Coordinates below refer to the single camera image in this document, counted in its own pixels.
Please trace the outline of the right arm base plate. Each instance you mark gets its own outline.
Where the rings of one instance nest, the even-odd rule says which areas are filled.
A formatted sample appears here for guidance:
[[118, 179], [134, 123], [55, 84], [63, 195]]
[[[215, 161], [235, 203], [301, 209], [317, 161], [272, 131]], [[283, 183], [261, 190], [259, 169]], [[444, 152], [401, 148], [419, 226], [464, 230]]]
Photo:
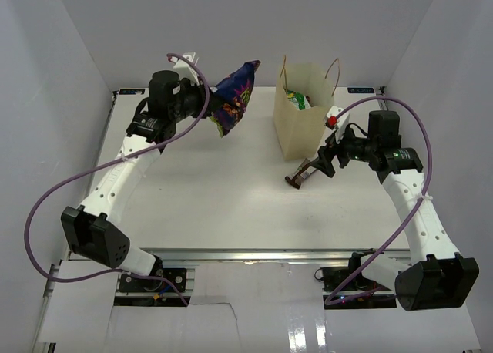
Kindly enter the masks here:
[[[320, 267], [314, 273], [315, 281], [323, 285], [323, 299], [350, 274], [346, 267]], [[397, 307], [394, 292], [382, 287], [375, 281], [356, 277], [339, 291], [331, 301], [336, 304], [325, 304], [325, 310], [369, 310], [393, 309]]]

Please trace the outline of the dark purple snack bag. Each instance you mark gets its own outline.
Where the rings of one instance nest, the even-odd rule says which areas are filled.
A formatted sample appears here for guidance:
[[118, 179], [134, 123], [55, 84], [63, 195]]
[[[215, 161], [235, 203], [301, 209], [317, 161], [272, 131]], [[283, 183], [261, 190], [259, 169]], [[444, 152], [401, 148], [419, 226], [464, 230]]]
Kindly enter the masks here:
[[260, 64], [260, 60], [245, 62], [216, 84], [213, 94], [219, 106], [212, 112], [210, 119], [216, 124], [221, 137], [225, 137], [246, 113]]

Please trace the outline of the green Fox's candy bag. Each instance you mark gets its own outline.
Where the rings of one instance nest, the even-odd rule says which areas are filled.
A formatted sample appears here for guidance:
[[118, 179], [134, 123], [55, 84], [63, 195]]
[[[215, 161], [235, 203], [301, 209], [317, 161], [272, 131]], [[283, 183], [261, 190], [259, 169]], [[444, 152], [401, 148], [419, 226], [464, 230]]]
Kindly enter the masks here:
[[307, 110], [311, 108], [310, 98], [301, 92], [295, 92], [290, 89], [285, 89], [286, 97], [297, 110]]

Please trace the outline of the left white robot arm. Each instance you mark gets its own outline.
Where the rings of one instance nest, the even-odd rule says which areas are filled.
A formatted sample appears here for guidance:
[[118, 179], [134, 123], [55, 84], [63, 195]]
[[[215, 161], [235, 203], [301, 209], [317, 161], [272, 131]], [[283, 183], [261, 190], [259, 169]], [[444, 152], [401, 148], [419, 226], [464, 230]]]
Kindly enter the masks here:
[[66, 207], [61, 222], [71, 252], [136, 274], [148, 291], [163, 281], [159, 259], [132, 244], [118, 228], [126, 204], [145, 172], [176, 138], [176, 125], [203, 118], [211, 91], [205, 82], [194, 85], [176, 72], [159, 71], [149, 81], [149, 95], [137, 105], [116, 157], [94, 190], [77, 208]]

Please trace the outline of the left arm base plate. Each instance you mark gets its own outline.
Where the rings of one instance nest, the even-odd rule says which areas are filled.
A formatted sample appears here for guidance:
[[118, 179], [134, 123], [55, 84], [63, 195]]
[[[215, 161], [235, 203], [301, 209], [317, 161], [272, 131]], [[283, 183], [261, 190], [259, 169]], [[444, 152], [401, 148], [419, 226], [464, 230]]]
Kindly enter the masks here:
[[157, 271], [157, 279], [147, 280], [133, 276], [121, 276], [116, 294], [128, 298], [146, 298], [151, 301], [164, 301], [165, 299], [179, 298], [176, 291], [163, 281], [170, 281], [179, 293], [186, 291], [187, 269], [183, 267], [164, 267]]

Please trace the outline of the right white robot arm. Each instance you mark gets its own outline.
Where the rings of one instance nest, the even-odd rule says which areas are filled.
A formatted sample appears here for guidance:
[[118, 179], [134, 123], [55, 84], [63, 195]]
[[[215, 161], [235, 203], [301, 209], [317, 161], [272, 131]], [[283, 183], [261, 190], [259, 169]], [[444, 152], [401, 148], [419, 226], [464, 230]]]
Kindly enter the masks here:
[[473, 257], [463, 257], [451, 241], [428, 195], [423, 165], [416, 151], [401, 145], [400, 118], [393, 111], [369, 114], [367, 133], [355, 135], [347, 115], [338, 118], [333, 107], [326, 116], [331, 135], [320, 147], [312, 166], [328, 177], [332, 164], [345, 167], [351, 160], [367, 163], [391, 198], [407, 238], [411, 261], [404, 264], [384, 252], [355, 253], [347, 279], [359, 290], [374, 282], [394, 292], [406, 311], [459, 308], [478, 275]]

